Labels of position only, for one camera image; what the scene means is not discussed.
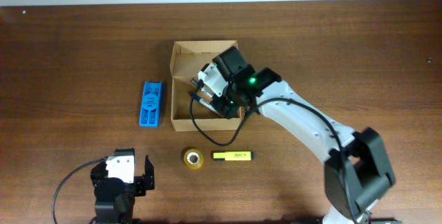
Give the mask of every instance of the cable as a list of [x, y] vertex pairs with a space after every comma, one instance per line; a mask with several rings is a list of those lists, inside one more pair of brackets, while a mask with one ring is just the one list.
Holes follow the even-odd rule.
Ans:
[[77, 173], [80, 169], [83, 169], [84, 167], [87, 167], [89, 165], [93, 165], [95, 163], [98, 162], [104, 162], [105, 159], [104, 158], [100, 158], [94, 161], [90, 161], [85, 163], [84, 165], [74, 169], [72, 172], [70, 172], [62, 181], [61, 183], [58, 185], [57, 189], [55, 190], [54, 193], [54, 198], [52, 199], [52, 209], [51, 209], [51, 213], [52, 213], [52, 220], [54, 221], [54, 224], [58, 224], [57, 219], [55, 218], [55, 201], [57, 200], [57, 196], [58, 196], [58, 192], [60, 191], [61, 187], [64, 185], [64, 183], [75, 173]]
[[213, 144], [216, 144], [216, 145], [221, 146], [221, 147], [225, 147], [225, 146], [228, 146], [228, 145], [230, 145], [231, 143], [233, 143], [233, 141], [235, 141], [236, 137], [238, 136], [238, 134], [239, 134], [241, 128], [244, 126], [245, 122], [249, 119], [250, 115], [252, 115], [253, 112], [254, 112], [256, 109], [259, 109], [261, 106], [263, 106], [263, 105], [265, 105], [265, 104], [267, 104], [267, 103], [269, 103], [269, 102], [274, 102], [274, 101], [287, 102], [287, 103], [290, 103], [290, 104], [294, 104], [294, 105], [296, 105], [296, 106], [300, 106], [300, 107], [302, 107], [302, 108], [304, 108], [304, 109], [306, 109], [306, 110], [312, 112], [314, 115], [318, 116], [318, 117], [319, 117], [319, 118], [320, 118], [320, 119], [321, 119], [321, 120], [327, 125], [327, 127], [330, 129], [331, 133], [333, 134], [334, 138], [336, 139], [336, 142], [338, 143], [338, 147], [339, 147], [339, 151], [340, 151], [340, 152], [339, 152], [339, 154], [340, 154], [340, 161], [341, 161], [341, 165], [342, 165], [342, 168], [343, 168], [343, 183], [344, 183], [343, 186], [344, 186], [344, 188], [345, 188], [345, 197], [346, 197], [346, 199], [347, 199], [347, 204], [348, 204], [348, 206], [349, 206], [349, 211], [350, 211], [350, 216], [351, 216], [351, 218], [352, 218], [352, 221], [353, 221], [355, 224], [358, 224], [358, 222], [357, 222], [357, 220], [356, 220], [356, 218], [355, 218], [355, 216], [354, 216], [353, 210], [352, 210], [351, 207], [350, 207], [351, 199], [350, 199], [350, 196], [349, 196], [349, 187], [348, 187], [348, 184], [347, 184], [347, 170], [346, 170], [346, 168], [345, 168], [345, 154], [344, 154], [344, 148], [343, 148], [343, 146], [342, 146], [342, 143], [340, 142], [340, 139], [339, 139], [338, 133], [337, 133], [336, 130], [333, 128], [332, 124], [327, 120], [327, 118], [325, 118], [321, 113], [319, 113], [317, 110], [311, 108], [310, 106], [307, 106], [307, 105], [304, 105], [304, 104], [302, 104], [302, 103], [299, 103], [299, 102], [297, 102], [297, 101], [295, 101], [295, 100], [293, 100], [293, 99], [287, 99], [287, 98], [283, 98], [283, 97], [275, 97], [275, 98], [271, 98], [271, 99], [265, 100], [265, 101], [263, 101], [263, 102], [257, 104], [256, 106], [253, 106], [253, 107], [249, 108], [249, 109], [246, 111], [246, 113], [245, 113], [245, 115], [244, 115], [244, 119], [241, 121], [240, 126], [236, 129], [236, 131], [235, 131], [235, 133], [234, 133], [232, 139], [231, 139], [230, 141], [228, 141], [227, 143], [222, 144], [222, 143], [216, 142], [215, 140], [213, 140], [212, 138], [210, 138], [205, 132], [203, 132], [203, 131], [198, 127], [198, 125], [196, 124], [195, 120], [193, 119], [192, 105], [193, 105], [193, 101], [194, 101], [194, 99], [195, 99], [195, 95], [196, 95], [196, 93], [201, 89], [202, 85], [204, 85], [204, 84], [201, 83], [201, 82], [202, 82], [201, 80], [198, 82], [198, 86], [197, 86], [197, 88], [195, 89], [195, 93], [193, 94], [192, 99], [191, 99], [191, 103], [190, 103], [190, 107], [189, 107], [189, 111], [190, 111], [190, 114], [191, 114], [191, 119], [192, 119], [192, 122], [193, 122], [193, 125], [195, 126], [195, 128], [196, 128], [196, 129], [197, 129], [197, 130], [198, 130], [198, 131], [199, 131], [199, 132], [200, 132], [205, 138], [207, 138], [207, 139], [208, 139], [210, 142], [212, 142]]

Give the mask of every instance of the tape roll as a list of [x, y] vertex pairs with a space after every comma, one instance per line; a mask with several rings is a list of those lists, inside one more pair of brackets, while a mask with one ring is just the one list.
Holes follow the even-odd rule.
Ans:
[[189, 149], [184, 155], [184, 163], [190, 169], [199, 169], [204, 162], [201, 151], [197, 149]]

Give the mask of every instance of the yellow tape roll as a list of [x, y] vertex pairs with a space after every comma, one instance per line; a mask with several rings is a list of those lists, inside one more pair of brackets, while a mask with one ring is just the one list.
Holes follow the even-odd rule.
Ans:
[[199, 169], [204, 162], [201, 151], [197, 149], [189, 149], [184, 155], [184, 163], [190, 169]]

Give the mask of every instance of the brown table surface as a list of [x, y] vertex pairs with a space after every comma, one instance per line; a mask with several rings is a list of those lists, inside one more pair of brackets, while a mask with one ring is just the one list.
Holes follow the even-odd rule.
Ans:
[[[252, 117], [225, 150], [252, 162], [214, 162], [218, 147], [170, 121], [173, 41], [237, 39], [307, 101], [385, 140], [397, 184], [374, 217], [442, 219], [442, 0], [303, 1], [0, 8], [0, 221], [50, 223], [60, 180], [85, 162], [134, 147], [155, 166], [137, 198], [145, 221], [228, 222], [322, 216], [323, 166], [285, 129]], [[140, 128], [144, 81], [166, 84], [161, 124]], [[209, 132], [229, 140], [232, 131]], [[191, 171], [183, 148], [206, 157]], [[60, 223], [94, 216], [90, 168], [57, 200]]]

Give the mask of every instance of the yellow highlighter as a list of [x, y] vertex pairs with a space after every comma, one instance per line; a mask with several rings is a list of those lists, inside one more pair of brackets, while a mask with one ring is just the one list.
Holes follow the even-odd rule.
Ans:
[[224, 161], [250, 161], [253, 160], [252, 151], [223, 151], [213, 152], [214, 160]]

